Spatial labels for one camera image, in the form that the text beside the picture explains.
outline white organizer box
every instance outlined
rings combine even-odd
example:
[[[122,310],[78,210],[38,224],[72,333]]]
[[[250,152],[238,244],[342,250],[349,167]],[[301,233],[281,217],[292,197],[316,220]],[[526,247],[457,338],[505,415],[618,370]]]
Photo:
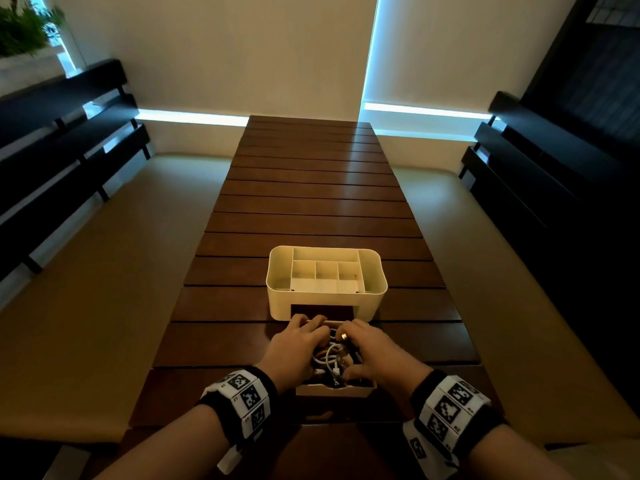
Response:
[[[387,291],[380,255],[370,249],[278,246],[269,254],[269,309],[291,320],[292,305],[353,306],[368,322]]]

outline left hand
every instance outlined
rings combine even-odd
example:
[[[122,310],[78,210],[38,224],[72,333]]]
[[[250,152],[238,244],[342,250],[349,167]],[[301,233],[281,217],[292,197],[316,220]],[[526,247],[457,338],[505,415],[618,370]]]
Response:
[[[329,342],[329,327],[322,326],[326,317],[293,315],[288,327],[271,339],[262,360],[255,364],[267,374],[281,394],[311,378],[311,355],[314,349]]]

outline wooden table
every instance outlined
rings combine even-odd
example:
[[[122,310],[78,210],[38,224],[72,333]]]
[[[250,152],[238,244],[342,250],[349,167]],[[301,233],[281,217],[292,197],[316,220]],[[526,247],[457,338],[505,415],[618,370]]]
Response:
[[[268,256],[279,245],[370,248],[389,290],[376,326],[423,362],[497,397],[368,123],[252,116],[184,281],[121,451],[185,413],[204,387],[261,359],[284,322],[269,316]],[[294,307],[293,312],[317,310]],[[348,319],[352,310],[324,311]],[[234,477],[406,476],[402,414],[367,399],[282,398],[275,425]]]

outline wall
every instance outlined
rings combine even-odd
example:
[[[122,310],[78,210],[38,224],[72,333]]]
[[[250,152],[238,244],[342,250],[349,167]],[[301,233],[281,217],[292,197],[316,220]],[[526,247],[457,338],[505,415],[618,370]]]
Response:
[[[380,0],[364,99],[487,110],[522,96],[575,0]]]
[[[356,119],[377,0],[47,0],[141,107]]]

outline hand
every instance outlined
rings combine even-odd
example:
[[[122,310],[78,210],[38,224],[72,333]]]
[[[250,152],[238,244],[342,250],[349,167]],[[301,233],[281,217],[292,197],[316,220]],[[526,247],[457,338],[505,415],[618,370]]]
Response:
[[[311,355],[314,349],[329,342],[329,327],[322,326],[326,317],[293,315],[288,327],[271,339],[267,352],[255,366],[269,376],[278,393],[297,387],[311,379]]]
[[[360,349],[363,363],[348,367],[342,376],[347,380],[373,380],[399,403],[406,402],[433,370],[396,345],[385,332],[362,320],[340,325],[335,334],[338,340],[343,333]]]

